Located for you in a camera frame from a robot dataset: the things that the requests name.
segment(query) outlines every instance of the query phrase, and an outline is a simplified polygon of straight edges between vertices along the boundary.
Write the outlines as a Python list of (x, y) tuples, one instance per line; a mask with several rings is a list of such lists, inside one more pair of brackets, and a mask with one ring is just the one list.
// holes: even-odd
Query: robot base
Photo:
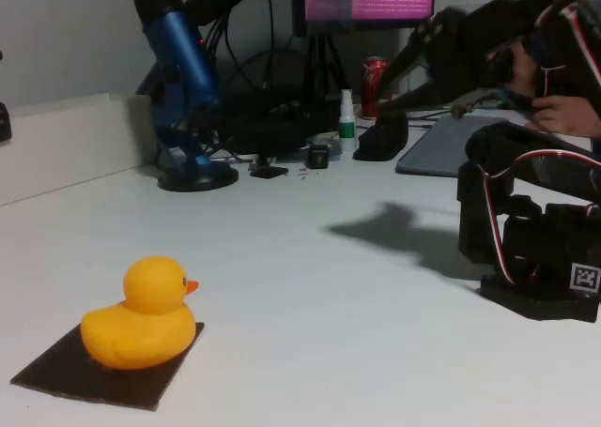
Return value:
[(499, 275), (482, 279), (480, 296), (534, 321), (574, 319), (594, 323), (599, 310), (596, 297), (573, 298), (567, 291), (549, 291), (547, 285), (536, 283), (518, 289)]

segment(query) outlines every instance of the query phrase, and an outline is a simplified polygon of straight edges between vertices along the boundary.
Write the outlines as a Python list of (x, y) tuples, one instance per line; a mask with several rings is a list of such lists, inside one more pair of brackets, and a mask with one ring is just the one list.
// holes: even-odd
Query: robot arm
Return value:
[[(459, 169), (459, 250), (490, 264), (481, 296), (536, 320), (594, 322), (601, 288), (601, 162), (552, 135), (500, 123), (469, 140)], [(515, 179), (588, 200), (549, 204), (513, 195)], [(508, 219), (501, 229), (500, 215)]]
[(490, 57), (533, 33), (554, 62), (567, 64), (582, 93), (601, 115), (601, 32), (598, 15), (583, 0), (493, 0), (466, 14), (447, 8), (420, 25), (382, 75), (381, 95), (422, 60), (431, 81), (381, 105), (382, 113), (452, 102), (478, 88), (500, 84)]

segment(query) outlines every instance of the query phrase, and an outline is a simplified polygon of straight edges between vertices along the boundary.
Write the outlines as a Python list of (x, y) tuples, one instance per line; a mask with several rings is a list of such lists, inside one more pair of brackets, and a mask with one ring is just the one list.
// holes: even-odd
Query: electronic component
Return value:
[(330, 148), (327, 145), (311, 145), (307, 167), (309, 169), (328, 169), (330, 166)]

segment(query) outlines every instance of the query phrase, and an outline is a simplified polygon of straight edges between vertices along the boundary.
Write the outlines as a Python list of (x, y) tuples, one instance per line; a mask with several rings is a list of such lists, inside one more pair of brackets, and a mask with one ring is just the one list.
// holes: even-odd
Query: blue microphone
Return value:
[[(210, 191), (238, 180), (238, 171), (211, 162), (189, 131), (178, 126), (196, 110), (219, 104), (217, 78), (208, 64), (203, 39), (192, 25), (182, 0), (134, 0), (157, 63), (136, 94), (152, 98), (152, 121), (163, 153), (173, 169), (159, 179), (167, 191)], [(179, 163), (171, 153), (178, 146), (186, 155)]]

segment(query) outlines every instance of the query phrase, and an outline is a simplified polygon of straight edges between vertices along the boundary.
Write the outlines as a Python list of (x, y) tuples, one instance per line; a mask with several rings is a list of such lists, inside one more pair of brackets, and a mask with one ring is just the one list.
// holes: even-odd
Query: microphone base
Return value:
[(238, 181), (238, 171), (229, 165), (217, 165), (212, 172), (203, 174), (202, 167), (194, 175), (183, 174), (177, 170), (168, 170), (159, 178), (158, 186), (170, 192), (204, 192), (213, 191), (233, 185)]

